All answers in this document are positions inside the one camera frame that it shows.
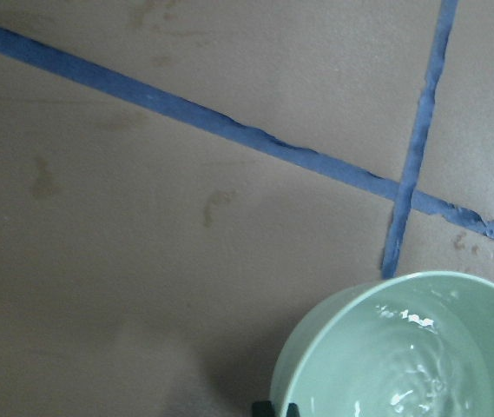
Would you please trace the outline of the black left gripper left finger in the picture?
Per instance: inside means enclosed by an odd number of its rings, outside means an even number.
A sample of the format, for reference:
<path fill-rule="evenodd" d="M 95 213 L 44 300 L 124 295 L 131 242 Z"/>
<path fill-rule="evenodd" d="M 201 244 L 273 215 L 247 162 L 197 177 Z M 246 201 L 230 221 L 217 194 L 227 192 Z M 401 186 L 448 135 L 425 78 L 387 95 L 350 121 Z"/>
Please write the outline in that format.
<path fill-rule="evenodd" d="M 275 411 L 270 400 L 255 401 L 251 405 L 252 417 L 274 417 Z"/>

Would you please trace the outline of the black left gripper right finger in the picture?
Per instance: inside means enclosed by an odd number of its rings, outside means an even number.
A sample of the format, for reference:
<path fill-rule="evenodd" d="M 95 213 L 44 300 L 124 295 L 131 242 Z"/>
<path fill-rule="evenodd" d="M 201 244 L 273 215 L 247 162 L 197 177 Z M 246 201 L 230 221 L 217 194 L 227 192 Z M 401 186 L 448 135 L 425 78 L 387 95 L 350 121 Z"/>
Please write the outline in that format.
<path fill-rule="evenodd" d="M 295 403 L 288 404 L 286 417 L 300 417 L 300 410 Z"/>

